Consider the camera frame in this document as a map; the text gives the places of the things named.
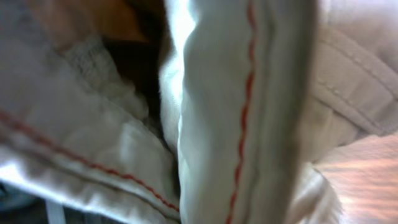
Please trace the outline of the beige shorts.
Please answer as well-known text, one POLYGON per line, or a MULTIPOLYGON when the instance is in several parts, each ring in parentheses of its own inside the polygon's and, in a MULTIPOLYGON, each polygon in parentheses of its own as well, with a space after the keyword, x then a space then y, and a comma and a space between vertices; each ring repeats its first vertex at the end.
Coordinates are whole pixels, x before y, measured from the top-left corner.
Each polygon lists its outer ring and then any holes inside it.
POLYGON ((396 132, 396 1, 1 2, 2 223, 340 223, 396 132))

